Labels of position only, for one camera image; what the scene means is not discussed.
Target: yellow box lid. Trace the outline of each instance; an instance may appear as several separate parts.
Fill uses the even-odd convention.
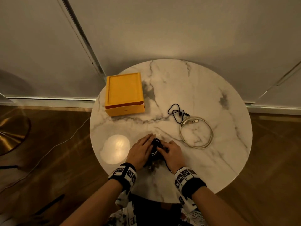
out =
[[[144,102],[140,73],[107,77],[105,106]]]

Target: left hand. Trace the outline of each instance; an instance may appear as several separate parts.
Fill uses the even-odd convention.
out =
[[[156,135],[148,134],[135,143],[129,151],[126,162],[131,163],[139,171],[148,160],[152,149],[152,141]]]

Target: black cable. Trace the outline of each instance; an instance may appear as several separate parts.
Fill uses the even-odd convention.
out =
[[[178,109],[178,110],[173,110],[171,113],[169,113],[169,111],[171,110],[171,108],[172,108],[174,105],[177,105],[179,109]],[[190,115],[189,115],[188,113],[185,113],[184,110],[180,109],[180,106],[179,106],[177,103],[176,103],[176,104],[173,104],[173,105],[169,108],[169,110],[167,111],[167,113],[168,113],[169,115],[172,114],[173,117],[175,118],[175,121],[176,121],[178,124],[182,123],[182,121],[183,121],[183,119],[184,119],[184,115],[190,117]],[[177,119],[176,119],[176,117],[175,117],[175,114],[176,114],[176,113],[179,113],[179,117],[182,117],[181,122],[178,122],[178,121],[177,121]]]

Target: hand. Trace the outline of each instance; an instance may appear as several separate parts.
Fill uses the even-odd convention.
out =
[[[129,151],[126,162],[131,163],[139,171],[148,160],[152,149],[152,141],[156,135],[148,134],[135,143]]]
[[[181,167],[185,167],[185,159],[182,154],[182,150],[178,144],[175,143],[175,141],[170,141],[169,143],[160,140],[164,147],[167,147],[169,149],[169,152],[167,153],[163,149],[157,147],[157,150],[163,155],[168,168],[171,170],[173,174],[175,174],[178,169]]]

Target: white cable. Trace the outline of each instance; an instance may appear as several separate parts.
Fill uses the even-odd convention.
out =
[[[210,137],[209,137],[209,140],[207,143],[201,145],[201,146],[194,146],[194,145],[191,145],[189,143],[186,142],[186,140],[184,139],[183,137],[183,134],[182,134],[182,127],[184,127],[185,125],[187,124],[191,124],[191,123],[196,123],[196,122],[199,122],[199,121],[202,121],[204,122],[210,129]],[[205,121],[203,118],[200,118],[200,117],[186,117],[180,124],[180,137],[181,139],[190,147],[192,148],[198,148],[198,149],[205,149],[207,147],[209,147],[209,145],[212,143],[213,141],[213,131],[212,131],[212,128],[210,127],[210,125],[207,123],[207,121]]]
[[[85,122],[84,122],[84,123],[83,123],[76,131],[75,131],[75,133],[76,133],[82,126],[84,126],[84,124],[87,122],[87,120],[85,120]],[[2,192],[3,192],[4,190],[6,190],[7,188],[10,188],[10,187],[14,186],[15,184],[17,184],[18,182],[22,181],[23,179],[27,178],[28,175],[30,175],[30,173],[31,173],[31,172],[39,165],[39,163],[42,161],[42,159],[43,159],[45,156],[47,156],[47,155],[51,152],[51,150],[52,150],[53,148],[55,148],[55,147],[57,147],[58,145],[61,145],[61,144],[63,144],[63,143],[66,143],[68,140],[70,140],[72,137],[74,137],[75,133],[74,133],[73,136],[71,136],[69,139],[67,139],[67,140],[65,140],[64,142],[59,143],[59,144],[55,145],[54,147],[52,147],[52,148],[46,153],[46,155],[44,155],[44,156],[38,161],[38,163],[31,169],[31,171],[29,171],[29,173],[28,173],[26,176],[24,176],[23,178],[20,178],[19,180],[17,180],[16,182],[14,182],[12,185],[5,187],[3,190],[0,191],[0,193],[2,193]]]

